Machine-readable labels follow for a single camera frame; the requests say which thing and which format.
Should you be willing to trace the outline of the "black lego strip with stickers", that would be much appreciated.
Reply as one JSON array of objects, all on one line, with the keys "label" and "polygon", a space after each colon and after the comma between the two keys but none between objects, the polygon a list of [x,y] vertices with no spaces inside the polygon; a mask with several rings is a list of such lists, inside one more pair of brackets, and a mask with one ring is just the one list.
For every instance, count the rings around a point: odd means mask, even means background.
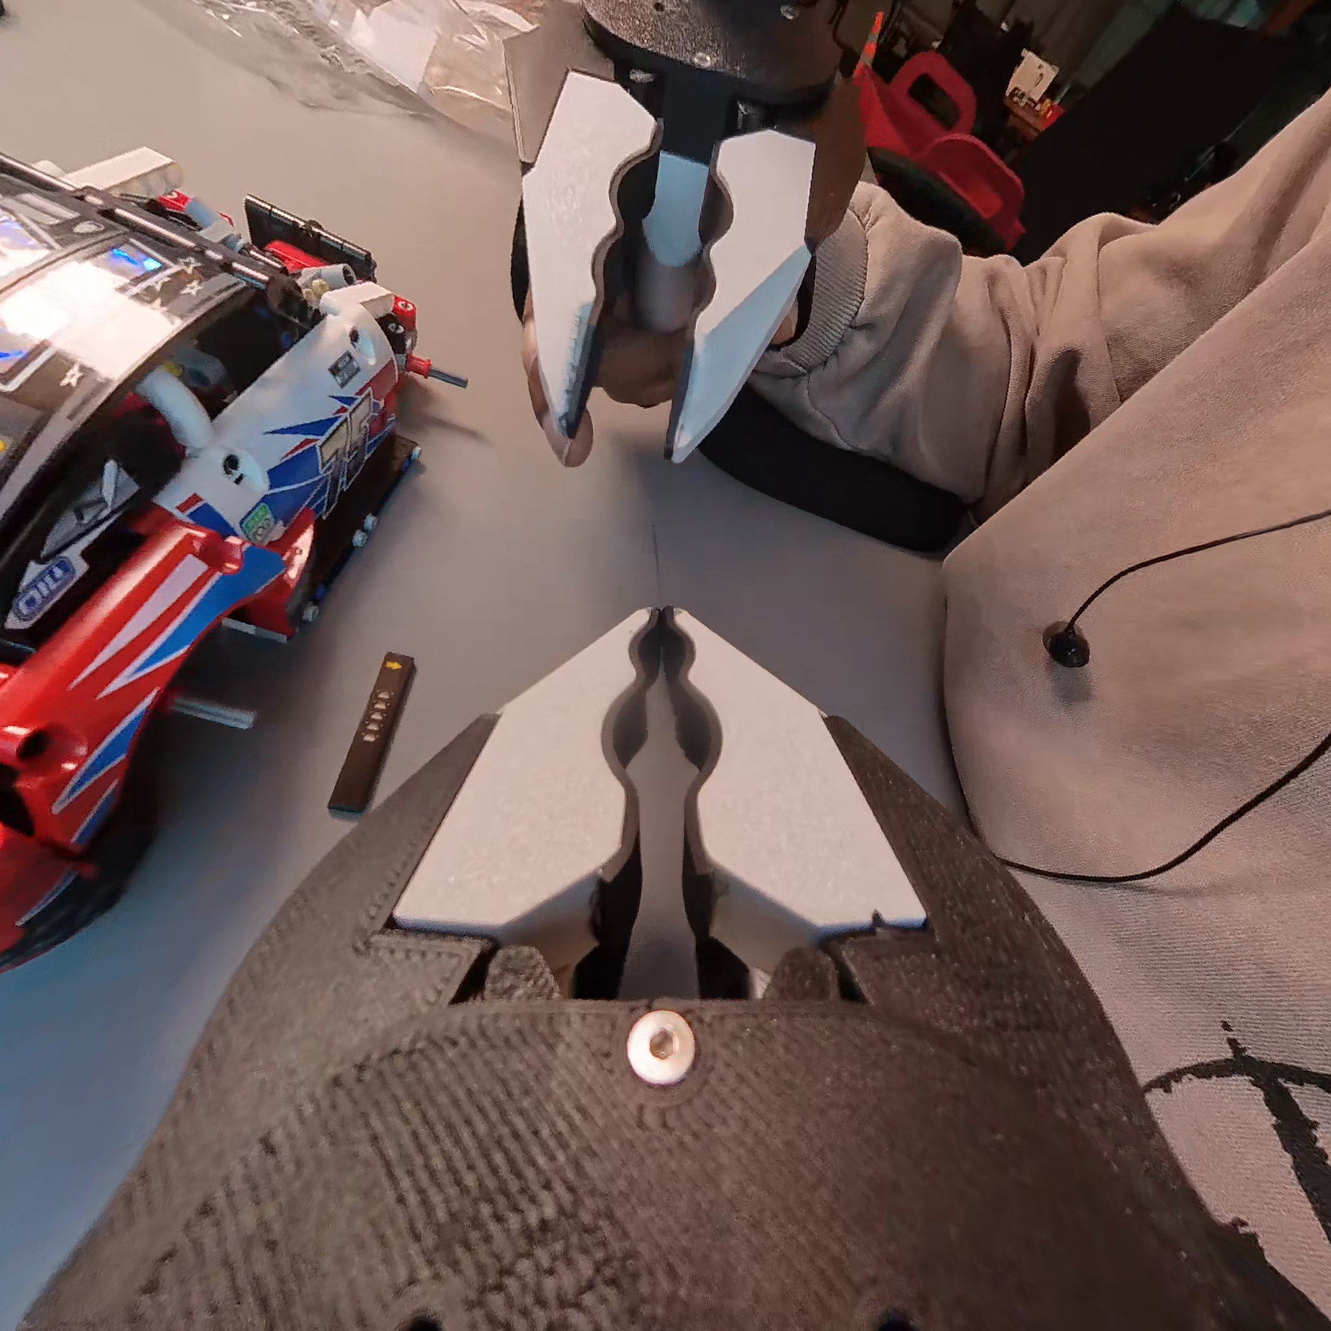
[{"label": "black lego strip with stickers", "polygon": [[388,652],[380,660],[369,698],[326,800],[331,815],[356,817],[371,806],[415,671],[417,662],[407,654]]}]

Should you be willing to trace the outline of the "person's right hand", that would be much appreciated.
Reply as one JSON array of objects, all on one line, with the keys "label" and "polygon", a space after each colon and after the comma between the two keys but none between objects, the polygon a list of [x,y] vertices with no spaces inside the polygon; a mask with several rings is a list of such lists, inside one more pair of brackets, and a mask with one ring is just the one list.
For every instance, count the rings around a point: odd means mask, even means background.
[{"label": "person's right hand", "polygon": [[[594,383],[619,403],[643,408],[667,403],[683,369],[684,350],[683,331],[661,334],[632,326],[616,313],[610,318]],[[523,308],[521,358],[532,410],[554,456],[567,468],[583,464],[594,440],[591,413],[585,411],[572,434],[554,419],[543,391],[531,293],[526,293]],[[702,445],[703,454],[726,473],[768,492],[776,492],[799,473],[810,460],[811,448],[813,438],[756,392],[735,400],[734,411]]]}]

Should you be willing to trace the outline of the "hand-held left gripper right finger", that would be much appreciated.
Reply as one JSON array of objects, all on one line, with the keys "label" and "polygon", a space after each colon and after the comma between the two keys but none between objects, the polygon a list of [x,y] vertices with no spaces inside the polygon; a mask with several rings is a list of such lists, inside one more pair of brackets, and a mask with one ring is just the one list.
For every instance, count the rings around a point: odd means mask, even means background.
[{"label": "hand-held left gripper right finger", "polygon": [[702,994],[754,994],[792,949],[927,911],[830,717],[686,609],[662,611],[684,801],[683,891]]}]

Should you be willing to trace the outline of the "beige sweatshirt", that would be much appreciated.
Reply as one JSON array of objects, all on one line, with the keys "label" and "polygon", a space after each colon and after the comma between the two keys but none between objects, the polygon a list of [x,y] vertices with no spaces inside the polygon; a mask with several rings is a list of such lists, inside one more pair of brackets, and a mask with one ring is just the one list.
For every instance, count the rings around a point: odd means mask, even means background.
[{"label": "beige sweatshirt", "polygon": [[1071,456],[947,562],[946,708],[978,831],[1087,974],[1210,1215],[1328,1315],[1328,438]]}]

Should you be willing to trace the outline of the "clear plastic bags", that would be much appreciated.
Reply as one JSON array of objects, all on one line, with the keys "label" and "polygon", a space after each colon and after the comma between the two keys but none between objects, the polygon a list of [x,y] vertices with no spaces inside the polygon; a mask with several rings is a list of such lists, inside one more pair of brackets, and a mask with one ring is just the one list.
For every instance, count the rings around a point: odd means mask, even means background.
[{"label": "clear plastic bags", "polygon": [[244,66],[310,106],[383,104],[502,136],[505,42],[543,1],[204,1]]}]

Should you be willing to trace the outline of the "person's right forearm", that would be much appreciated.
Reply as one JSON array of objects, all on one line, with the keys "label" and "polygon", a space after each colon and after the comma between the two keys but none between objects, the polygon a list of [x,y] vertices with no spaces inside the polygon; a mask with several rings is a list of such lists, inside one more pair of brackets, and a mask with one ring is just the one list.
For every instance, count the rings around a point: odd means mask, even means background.
[{"label": "person's right forearm", "polygon": [[1237,427],[1328,391],[1328,94],[1157,224],[1101,212],[1041,258],[970,256],[859,182],[803,331],[749,378],[813,437],[982,511],[1146,389],[1144,422]]}]

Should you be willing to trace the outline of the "red white blue lego car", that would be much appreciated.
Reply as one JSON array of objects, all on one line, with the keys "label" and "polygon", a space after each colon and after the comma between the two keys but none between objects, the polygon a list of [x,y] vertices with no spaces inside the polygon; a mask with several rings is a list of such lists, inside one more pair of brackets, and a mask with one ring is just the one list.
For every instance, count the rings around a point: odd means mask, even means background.
[{"label": "red white blue lego car", "polygon": [[1,167],[1,966],[122,896],[144,755],[217,625],[290,640],[420,446],[417,305],[258,196],[149,147]]}]

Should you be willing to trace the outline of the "red plastic object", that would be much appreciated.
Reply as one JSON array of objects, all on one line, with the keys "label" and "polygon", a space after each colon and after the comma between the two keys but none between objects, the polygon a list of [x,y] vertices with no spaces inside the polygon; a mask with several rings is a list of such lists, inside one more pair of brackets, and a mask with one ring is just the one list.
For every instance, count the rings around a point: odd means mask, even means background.
[{"label": "red plastic object", "polygon": [[908,58],[887,83],[887,118],[898,153],[919,159],[949,134],[968,136],[976,120],[971,83],[936,49]]},{"label": "red plastic object", "polygon": [[949,131],[925,144],[914,161],[946,185],[974,215],[993,253],[1022,239],[1024,186],[1017,174],[973,134]]}]

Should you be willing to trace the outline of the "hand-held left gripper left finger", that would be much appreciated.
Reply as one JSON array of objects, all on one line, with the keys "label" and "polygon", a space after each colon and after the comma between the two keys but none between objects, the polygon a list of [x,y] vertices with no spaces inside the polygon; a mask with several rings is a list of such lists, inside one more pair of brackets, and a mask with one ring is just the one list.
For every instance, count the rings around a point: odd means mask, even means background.
[{"label": "hand-held left gripper left finger", "polygon": [[627,765],[659,668],[642,608],[501,708],[393,923],[531,945],[566,993],[619,993],[643,885]]}]

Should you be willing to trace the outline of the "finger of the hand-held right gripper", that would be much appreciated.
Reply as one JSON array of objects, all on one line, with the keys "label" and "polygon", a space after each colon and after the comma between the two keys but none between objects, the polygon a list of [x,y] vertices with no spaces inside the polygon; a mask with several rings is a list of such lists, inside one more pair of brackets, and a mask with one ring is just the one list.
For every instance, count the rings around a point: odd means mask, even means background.
[{"label": "finger of the hand-held right gripper", "polygon": [[521,201],[545,399],[569,434],[589,411],[610,318],[661,332],[638,293],[659,156],[661,123],[623,83],[562,79]]},{"label": "finger of the hand-held right gripper", "polygon": [[711,163],[729,223],[705,248],[710,294],[692,319],[665,456],[680,462],[726,415],[794,305],[810,266],[816,144],[776,128],[721,140]]}]

